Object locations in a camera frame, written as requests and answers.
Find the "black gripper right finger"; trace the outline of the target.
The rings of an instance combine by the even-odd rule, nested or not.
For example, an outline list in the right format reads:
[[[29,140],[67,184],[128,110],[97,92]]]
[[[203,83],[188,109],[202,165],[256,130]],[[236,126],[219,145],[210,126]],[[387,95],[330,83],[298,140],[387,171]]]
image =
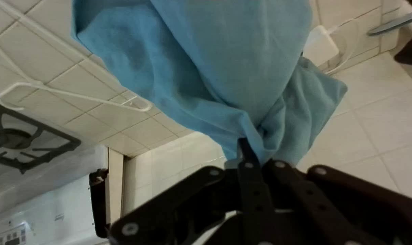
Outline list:
[[[325,165],[268,162],[264,174],[315,245],[412,245],[412,197]]]

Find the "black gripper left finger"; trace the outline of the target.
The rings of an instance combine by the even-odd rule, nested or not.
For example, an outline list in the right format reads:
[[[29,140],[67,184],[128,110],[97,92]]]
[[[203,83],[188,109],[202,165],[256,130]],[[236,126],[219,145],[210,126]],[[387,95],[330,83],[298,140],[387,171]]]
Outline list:
[[[209,230],[209,243],[279,245],[274,201],[260,162],[247,139],[238,140],[234,169],[206,166],[113,223],[112,245],[192,245]]]

